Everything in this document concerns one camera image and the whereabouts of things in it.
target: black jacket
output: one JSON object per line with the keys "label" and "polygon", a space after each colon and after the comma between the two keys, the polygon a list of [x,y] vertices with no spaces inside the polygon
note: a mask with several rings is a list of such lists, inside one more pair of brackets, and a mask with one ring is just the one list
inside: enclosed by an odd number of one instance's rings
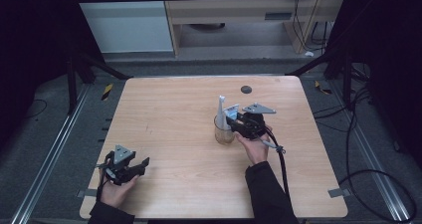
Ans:
{"label": "black jacket", "polygon": [[[292,205],[267,161],[248,167],[246,182],[257,224],[299,224]],[[134,219],[134,216],[101,202],[96,203],[90,214],[89,224],[131,224]]]}

